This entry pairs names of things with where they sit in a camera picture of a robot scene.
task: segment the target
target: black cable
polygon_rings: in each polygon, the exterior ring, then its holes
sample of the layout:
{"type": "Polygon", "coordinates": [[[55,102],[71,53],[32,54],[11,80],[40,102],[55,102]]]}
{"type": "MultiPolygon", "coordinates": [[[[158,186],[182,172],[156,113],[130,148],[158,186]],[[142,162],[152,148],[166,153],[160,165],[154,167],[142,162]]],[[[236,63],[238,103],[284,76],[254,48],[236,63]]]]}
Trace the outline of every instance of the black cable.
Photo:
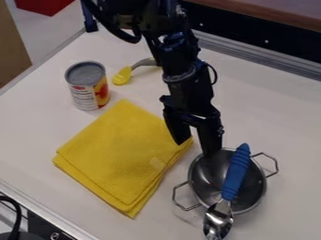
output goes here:
{"type": "Polygon", "coordinates": [[[19,229],[20,229],[20,224],[22,222],[22,217],[23,217],[22,209],[16,201],[14,201],[13,199],[7,196],[0,196],[0,202],[11,203],[16,209],[16,213],[17,213],[16,222],[13,225],[13,229],[8,237],[8,240],[19,240],[19,235],[20,235],[19,229]]]}
{"type": "Polygon", "coordinates": [[[210,64],[208,64],[208,63],[206,63],[206,64],[207,64],[207,66],[208,66],[209,68],[211,68],[211,69],[212,69],[212,71],[213,71],[213,74],[214,74],[214,81],[213,81],[212,85],[214,85],[214,84],[218,81],[218,79],[219,79],[218,72],[215,70],[215,68],[214,68],[213,66],[211,66],[211,65],[210,65],[210,64]]]}
{"type": "Polygon", "coordinates": [[[95,18],[112,34],[117,36],[118,38],[127,41],[129,43],[137,43],[141,40],[142,34],[137,26],[137,24],[132,25],[132,32],[134,36],[126,33],[125,31],[121,30],[116,24],[113,23],[108,16],[104,16],[101,14],[99,7],[93,3],[92,0],[82,0],[88,10],[95,16],[95,18]]]}

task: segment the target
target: blue rubber grip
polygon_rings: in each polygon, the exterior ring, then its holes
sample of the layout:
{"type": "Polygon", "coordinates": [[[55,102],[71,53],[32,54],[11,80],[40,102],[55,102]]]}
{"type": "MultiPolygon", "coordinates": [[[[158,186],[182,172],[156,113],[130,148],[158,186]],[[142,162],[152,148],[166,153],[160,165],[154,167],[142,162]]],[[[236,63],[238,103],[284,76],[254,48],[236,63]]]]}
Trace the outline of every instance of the blue rubber grip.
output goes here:
{"type": "Polygon", "coordinates": [[[243,143],[231,158],[231,165],[222,188],[222,197],[225,200],[232,201],[236,197],[243,178],[249,169],[250,161],[250,146],[247,143],[243,143]]]}

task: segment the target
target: tin can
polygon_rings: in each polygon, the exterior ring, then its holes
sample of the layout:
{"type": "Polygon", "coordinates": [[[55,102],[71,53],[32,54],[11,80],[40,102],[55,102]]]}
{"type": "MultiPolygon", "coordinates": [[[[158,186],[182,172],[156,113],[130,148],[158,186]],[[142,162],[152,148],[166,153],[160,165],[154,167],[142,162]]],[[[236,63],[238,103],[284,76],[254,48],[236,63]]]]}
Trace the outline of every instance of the tin can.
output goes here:
{"type": "Polygon", "coordinates": [[[110,95],[105,67],[93,61],[72,65],[65,78],[75,105],[80,110],[92,111],[107,104],[110,95]]]}

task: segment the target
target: stainless steel pot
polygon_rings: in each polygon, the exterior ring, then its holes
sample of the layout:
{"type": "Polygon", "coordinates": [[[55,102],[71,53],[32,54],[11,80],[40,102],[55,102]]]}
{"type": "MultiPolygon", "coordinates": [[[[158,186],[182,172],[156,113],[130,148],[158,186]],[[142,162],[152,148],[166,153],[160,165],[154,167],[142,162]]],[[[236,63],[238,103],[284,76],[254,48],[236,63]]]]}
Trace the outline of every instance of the stainless steel pot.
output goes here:
{"type": "MultiPolygon", "coordinates": [[[[173,189],[173,203],[184,211],[190,211],[200,205],[208,208],[221,198],[221,188],[230,165],[234,149],[223,148],[213,157],[198,156],[189,168],[188,181],[176,185],[173,189]],[[176,191],[189,184],[198,200],[198,204],[185,207],[176,200],[176,191]]],[[[279,172],[278,161],[266,153],[251,156],[249,170],[243,180],[239,192],[232,201],[234,215],[243,214],[256,207],[266,194],[267,178],[279,172]],[[255,157],[265,156],[273,160],[275,171],[266,175],[262,167],[255,161],[255,157]]]]}

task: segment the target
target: table surface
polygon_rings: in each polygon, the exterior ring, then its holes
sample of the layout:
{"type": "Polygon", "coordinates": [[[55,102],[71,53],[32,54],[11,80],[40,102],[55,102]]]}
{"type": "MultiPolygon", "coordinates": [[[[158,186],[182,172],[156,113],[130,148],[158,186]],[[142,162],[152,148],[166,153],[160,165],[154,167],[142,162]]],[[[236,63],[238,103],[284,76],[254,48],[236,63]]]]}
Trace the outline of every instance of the table surface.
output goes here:
{"type": "MultiPolygon", "coordinates": [[[[52,163],[55,150],[121,98],[161,116],[159,96],[168,92],[161,70],[142,67],[132,82],[111,86],[112,98],[102,110],[82,112],[72,103],[64,80],[66,69],[95,60],[109,80],[125,65],[148,57],[141,42],[131,45],[104,30],[83,34],[0,97],[0,176],[56,214],[98,239],[204,239],[203,207],[182,212],[171,202],[173,186],[187,179],[196,143],[164,177],[159,189],[132,220],[114,210],[52,163]]],[[[267,195],[253,211],[238,216],[228,240],[301,240],[319,236],[321,201],[321,83],[274,68],[202,50],[201,58],[220,74],[213,104],[222,112],[225,147],[249,143],[280,163],[269,178],[267,195]]],[[[259,161],[272,168],[266,159],[259,161]]],[[[188,187],[179,191],[183,203],[194,198],[188,187]]]]}
{"type": "Polygon", "coordinates": [[[319,0],[187,0],[321,32],[319,0]]]}

